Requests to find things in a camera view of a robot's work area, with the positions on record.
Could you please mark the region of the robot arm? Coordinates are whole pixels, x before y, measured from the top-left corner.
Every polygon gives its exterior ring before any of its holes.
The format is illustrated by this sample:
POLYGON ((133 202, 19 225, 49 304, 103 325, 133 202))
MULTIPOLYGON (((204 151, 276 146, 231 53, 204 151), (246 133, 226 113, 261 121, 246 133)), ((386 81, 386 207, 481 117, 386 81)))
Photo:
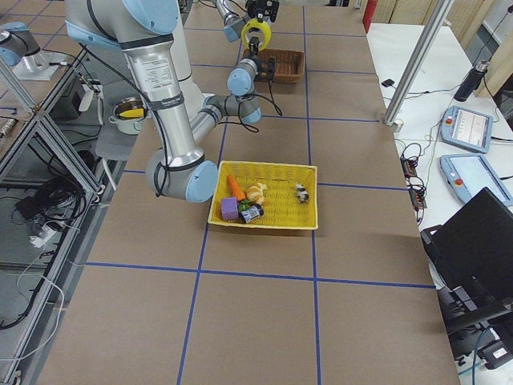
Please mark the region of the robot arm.
POLYGON ((65 9, 67 33, 76 42, 123 52, 162 143, 145 172, 156 195, 209 200, 218 171, 200 141, 224 117, 244 124, 260 119, 257 61, 236 65, 227 81, 229 95, 206 97, 192 80, 177 1, 67 1, 65 9))
POLYGON ((255 18, 258 22, 271 24, 276 21, 279 9, 278 1, 246 1, 243 16, 237 14, 231 7, 235 1, 211 1, 224 24, 224 35, 229 42, 240 39, 244 25, 255 18))

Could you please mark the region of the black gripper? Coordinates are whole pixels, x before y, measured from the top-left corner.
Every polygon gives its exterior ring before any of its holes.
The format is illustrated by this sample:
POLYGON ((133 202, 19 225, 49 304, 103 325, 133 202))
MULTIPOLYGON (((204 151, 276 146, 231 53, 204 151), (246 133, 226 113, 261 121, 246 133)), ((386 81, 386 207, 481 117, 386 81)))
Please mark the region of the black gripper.
POLYGON ((257 36, 252 36, 249 39, 248 42, 249 49, 248 49, 248 59, 259 59, 259 46, 260 46, 260 39, 257 36))
POLYGON ((270 15, 271 2, 268 0, 250 0, 249 15, 256 16, 258 22, 263 22, 266 15, 270 15))

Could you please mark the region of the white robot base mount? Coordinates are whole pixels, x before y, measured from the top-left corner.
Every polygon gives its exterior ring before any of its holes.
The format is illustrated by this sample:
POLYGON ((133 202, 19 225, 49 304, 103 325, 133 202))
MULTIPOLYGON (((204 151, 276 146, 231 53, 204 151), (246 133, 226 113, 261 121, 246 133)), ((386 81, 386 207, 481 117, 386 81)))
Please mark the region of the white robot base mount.
POLYGON ((192 77, 183 23, 180 16, 178 16, 176 28, 172 32, 172 35, 174 41, 170 50, 171 57, 176 70, 180 90, 184 95, 185 107, 191 119, 204 106, 204 94, 192 77))

